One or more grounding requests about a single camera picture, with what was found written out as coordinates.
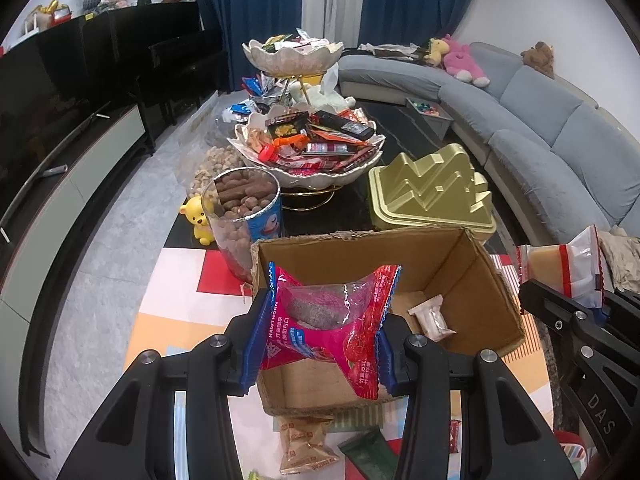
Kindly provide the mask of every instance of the red bottle cap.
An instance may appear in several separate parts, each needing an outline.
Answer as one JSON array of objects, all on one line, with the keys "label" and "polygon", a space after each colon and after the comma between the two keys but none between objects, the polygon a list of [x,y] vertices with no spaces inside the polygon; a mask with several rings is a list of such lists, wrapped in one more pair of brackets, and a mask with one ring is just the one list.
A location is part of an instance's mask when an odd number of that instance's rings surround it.
[{"label": "red bottle cap", "polygon": [[271,160],[271,157],[273,157],[275,153],[276,153],[275,146],[273,146],[272,144],[267,144],[266,146],[263,146],[262,149],[260,150],[260,153],[258,154],[258,160],[266,164]]}]

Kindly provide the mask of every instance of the yellow bear figurine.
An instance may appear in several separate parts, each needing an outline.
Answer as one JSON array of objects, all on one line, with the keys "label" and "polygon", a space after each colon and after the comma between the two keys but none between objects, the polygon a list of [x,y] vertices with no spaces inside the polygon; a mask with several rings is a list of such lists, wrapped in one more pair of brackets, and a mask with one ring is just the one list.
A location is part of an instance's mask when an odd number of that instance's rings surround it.
[{"label": "yellow bear figurine", "polygon": [[204,246],[215,241],[213,232],[207,220],[207,216],[202,210],[200,196],[194,196],[186,204],[180,206],[180,214],[185,215],[187,220],[193,224],[193,236]]},{"label": "yellow bear figurine", "polygon": [[442,58],[449,53],[449,45],[442,40],[429,40],[430,53],[424,56],[429,66],[440,66]]}]

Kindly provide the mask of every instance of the open cardboard box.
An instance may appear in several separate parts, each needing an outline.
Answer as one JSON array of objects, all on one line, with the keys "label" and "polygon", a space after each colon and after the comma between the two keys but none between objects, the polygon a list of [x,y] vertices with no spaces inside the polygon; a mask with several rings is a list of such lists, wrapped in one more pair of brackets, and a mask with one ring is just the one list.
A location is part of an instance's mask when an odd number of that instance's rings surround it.
[{"label": "open cardboard box", "polygon": [[[505,355],[524,341],[518,307],[488,254],[470,231],[425,226],[384,232],[343,232],[260,240],[252,245],[254,287],[268,286],[274,262],[305,285],[354,282],[380,265],[402,273],[391,311],[421,333],[407,311],[442,294],[442,314],[457,333],[441,341],[449,351]],[[258,375],[264,411],[270,415],[331,414],[392,397],[380,386],[378,400],[357,397],[335,364],[304,359]]]}]

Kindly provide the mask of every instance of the dark green snack package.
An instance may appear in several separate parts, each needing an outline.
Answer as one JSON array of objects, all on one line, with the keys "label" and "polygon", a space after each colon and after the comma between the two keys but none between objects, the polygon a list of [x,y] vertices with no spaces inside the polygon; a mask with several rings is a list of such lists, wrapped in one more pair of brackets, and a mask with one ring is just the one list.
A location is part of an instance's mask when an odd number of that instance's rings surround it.
[{"label": "dark green snack package", "polygon": [[366,480],[394,480],[398,456],[386,443],[380,428],[338,446]]}]

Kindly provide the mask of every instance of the pink plush toy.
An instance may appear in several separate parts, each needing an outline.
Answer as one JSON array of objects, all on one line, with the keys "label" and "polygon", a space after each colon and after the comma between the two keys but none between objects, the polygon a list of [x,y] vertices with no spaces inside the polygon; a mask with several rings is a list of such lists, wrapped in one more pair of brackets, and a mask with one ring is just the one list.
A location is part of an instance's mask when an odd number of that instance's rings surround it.
[{"label": "pink plush toy", "polygon": [[442,38],[442,41],[449,45],[449,53],[442,59],[447,74],[465,83],[472,83],[478,88],[484,88],[489,84],[489,79],[471,57],[468,45],[460,45],[449,34]]}]

